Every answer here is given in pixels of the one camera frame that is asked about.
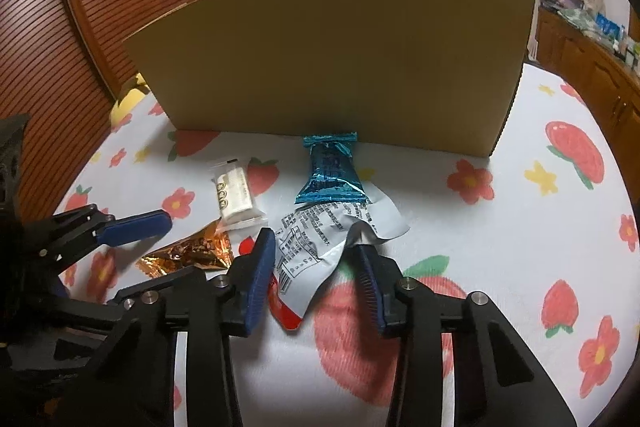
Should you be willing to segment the brown cardboard box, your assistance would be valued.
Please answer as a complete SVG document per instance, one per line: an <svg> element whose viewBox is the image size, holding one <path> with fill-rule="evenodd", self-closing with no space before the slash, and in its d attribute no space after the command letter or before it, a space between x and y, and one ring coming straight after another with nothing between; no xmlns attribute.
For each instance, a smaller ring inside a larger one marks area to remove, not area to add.
<svg viewBox="0 0 640 427"><path fill-rule="evenodd" d="M308 135L488 157L536 0L196 0L124 42L181 130Z"/></svg>

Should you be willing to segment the small white candy packet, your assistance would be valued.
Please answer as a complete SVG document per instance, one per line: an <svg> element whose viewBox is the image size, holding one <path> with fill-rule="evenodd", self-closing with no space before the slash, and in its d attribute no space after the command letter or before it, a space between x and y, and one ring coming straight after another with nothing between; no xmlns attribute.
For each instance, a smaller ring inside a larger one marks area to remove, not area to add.
<svg viewBox="0 0 640 427"><path fill-rule="evenodd" d="M266 214L255 202L243 161L232 158L213 165L210 181L215 185L221 232L258 227L267 222Z"/></svg>

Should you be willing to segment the teal candy wrapper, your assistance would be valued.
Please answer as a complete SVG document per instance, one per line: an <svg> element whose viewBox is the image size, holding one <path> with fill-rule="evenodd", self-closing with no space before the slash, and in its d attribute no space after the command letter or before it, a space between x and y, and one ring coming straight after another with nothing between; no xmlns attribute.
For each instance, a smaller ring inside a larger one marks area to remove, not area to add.
<svg viewBox="0 0 640 427"><path fill-rule="evenodd" d="M309 178L296 205L324 202L369 202L354 167L356 132L312 134L303 139L310 157Z"/></svg>

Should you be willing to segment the yellow plush toy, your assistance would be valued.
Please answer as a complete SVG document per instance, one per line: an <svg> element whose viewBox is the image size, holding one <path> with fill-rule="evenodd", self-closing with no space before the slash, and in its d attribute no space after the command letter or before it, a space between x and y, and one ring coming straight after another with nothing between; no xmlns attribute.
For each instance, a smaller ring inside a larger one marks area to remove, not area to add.
<svg viewBox="0 0 640 427"><path fill-rule="evenodd" d="M150 92L149 86L146 84L140 72L129 78L122 84L122 90L115 101L111 113L111 128L115 129L122 124L127 114L129 114L134 106L141 102Z"/></svg>

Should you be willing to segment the wooden sideboard cabinet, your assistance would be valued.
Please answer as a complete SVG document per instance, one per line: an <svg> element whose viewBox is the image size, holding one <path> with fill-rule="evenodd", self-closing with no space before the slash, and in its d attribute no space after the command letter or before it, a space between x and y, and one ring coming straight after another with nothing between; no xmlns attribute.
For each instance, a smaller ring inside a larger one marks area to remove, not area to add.
<svg viewBox="0 0 640 427"><path fill-rule="evenodd" d="M620 169L639 174L639 78L564 18L538 10L536 61L570 84L600 126Z"/></svg>

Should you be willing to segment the red-brown louvered wardrobe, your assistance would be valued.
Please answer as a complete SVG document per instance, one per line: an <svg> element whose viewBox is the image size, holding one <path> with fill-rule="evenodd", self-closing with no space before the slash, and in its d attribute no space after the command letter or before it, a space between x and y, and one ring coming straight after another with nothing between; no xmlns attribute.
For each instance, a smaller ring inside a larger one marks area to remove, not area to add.
<svg viewBox="0 0 640 427"><path fill-rule="evenodd" d="M1 113L29 121L22 219L48 217L107 135L137 69L125 39L190 0L1 0Z"/></svg>

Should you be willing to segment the silver red snack pouch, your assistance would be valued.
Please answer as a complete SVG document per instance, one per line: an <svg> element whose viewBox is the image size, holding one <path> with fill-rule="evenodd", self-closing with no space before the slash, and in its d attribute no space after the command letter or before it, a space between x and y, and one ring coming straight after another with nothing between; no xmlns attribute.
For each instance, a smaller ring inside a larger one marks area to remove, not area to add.
<svg viewBox="0 0 640 427"><path fill-rule="evenodd" d="M269 286L269 309L287 332L294 332L314 295L337 269L347 246L360 237L378 245L404 235L409 225L394 202L371 182L367 202L322 202L284 216L276 231L276 260Z"/></svg>

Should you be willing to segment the copper foil snack packet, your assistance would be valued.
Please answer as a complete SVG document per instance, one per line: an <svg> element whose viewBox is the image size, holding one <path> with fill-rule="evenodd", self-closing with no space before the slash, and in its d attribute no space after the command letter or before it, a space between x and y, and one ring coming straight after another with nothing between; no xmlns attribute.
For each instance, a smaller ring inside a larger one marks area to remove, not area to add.
<svg viewBox="0 0 640 427"><path fill-rule="evenodd" d="M218 223L209 223L184 239L144 255L136 262L137 268L152 279L187 267L204 271L229 269L233 261L231 241L227 232L218 230Z"/></svg>

